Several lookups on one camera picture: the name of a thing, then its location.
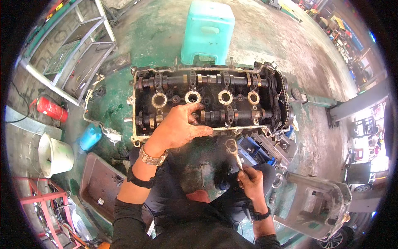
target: metal tray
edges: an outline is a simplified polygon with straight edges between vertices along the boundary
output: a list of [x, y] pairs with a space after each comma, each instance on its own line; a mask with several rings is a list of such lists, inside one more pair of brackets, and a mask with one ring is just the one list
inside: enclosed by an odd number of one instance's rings
[[112, 223], [115, 198], [125, 179], [124, 174], [114, 169], [101, 157], [95, 153], [89, 153], [80, 184], [80, 197], [99, 216]]

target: wrist watch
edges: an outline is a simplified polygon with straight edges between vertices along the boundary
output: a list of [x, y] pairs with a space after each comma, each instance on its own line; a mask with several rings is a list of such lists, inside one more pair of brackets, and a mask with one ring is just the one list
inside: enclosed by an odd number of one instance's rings
[[252, 219], [257, 220], [257, 221], [267, 219], [268, 216], [271, 215], [271, 209], [268, 206], [267, 206], [267, 208], [268, 208], [268, 212], [266, 212], [265, 214], [260, 214], [260, 213], [254, 212]]
[[150, 157], [148, 156], [148, 154], [145, 153], [144, 151], [144, 146], [143, 145], [140, 149], [140, 153], [138, 155], [138, 158], [149, 165], [156, 165], [156, 166], [160, 166], [162, 165], [162, 163], [164, 162], [164, 160], [166, 159], [167, 155], [169, 154], [168, 150], [165, 150], [165, 152], [160, 156], [160, 157]]
[[[166, 159], [168, 154], [169, 154], [169, 152], [166, 150], [160, 157], [150, 157], [150, 156], [148, 156], [148, 154], [145, 153], [144, 146], [142, 146], [140, 149], [138, 158], [146, 164], [160, 166], [160, 165], [162, 165], [162, 163], [164, 162], [164, 160]], [[143, 180], [136, 178], [132, 171], [133, 165], [131, 165], [127, 171], [127, 175], [126, 175], [127, 182], [132, 182], [135, 185], [137, 185], [139, 187], [143, 187], [143, 188], [152, 188], [153, 185], [155, 184], [156, 178], [153, 176], [149, 179], [149, 181], [143, 181]]]

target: car tire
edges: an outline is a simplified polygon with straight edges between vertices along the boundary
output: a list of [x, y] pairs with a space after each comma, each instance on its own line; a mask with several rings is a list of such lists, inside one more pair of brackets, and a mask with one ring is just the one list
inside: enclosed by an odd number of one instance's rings
[[357, 191], [357, 192], [370, 191], [370, 190], [372, 190], [372, 187], [373, 187], [372, 184], [364, 184], [364, 185], [360, 185], [360, 186], [356, 187], [354, 189], [354, 191]]
[[347, 232], [340, 228], [328, 241], [314, 239], [311, 249], [343, 249], [349, 242]]

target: human hand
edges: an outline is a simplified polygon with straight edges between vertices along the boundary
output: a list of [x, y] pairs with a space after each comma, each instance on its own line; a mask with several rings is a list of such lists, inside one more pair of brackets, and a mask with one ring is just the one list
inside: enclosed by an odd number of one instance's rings
[[243, 171], [238, 172], [239, 187], [253, 202], [264, 200], [263, 173], [252, 167], [243, 165]]
[[203, 108], [204, 106], [199, 103], [173, 107], [148, 139], [145, 145], [145, 152], [148, 154], [147, 148], [156, 147], [158, 152], [153, 154], [160, 153], [161, 155], [165, 150], [181, 147], [195, 137], [211, 135], [213, 129], [209, 126], [197, 125], [197, 120], [191, 114]]

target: teal plastic stool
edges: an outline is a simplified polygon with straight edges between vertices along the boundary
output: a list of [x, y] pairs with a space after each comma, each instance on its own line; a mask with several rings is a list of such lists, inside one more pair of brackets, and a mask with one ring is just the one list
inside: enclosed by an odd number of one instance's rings
[[213, 57], [216, 65], [225, 65], [235, 17], [229, 5], [192, 1], [189, 8], [181, 62], [193, 64], [196, 55]]

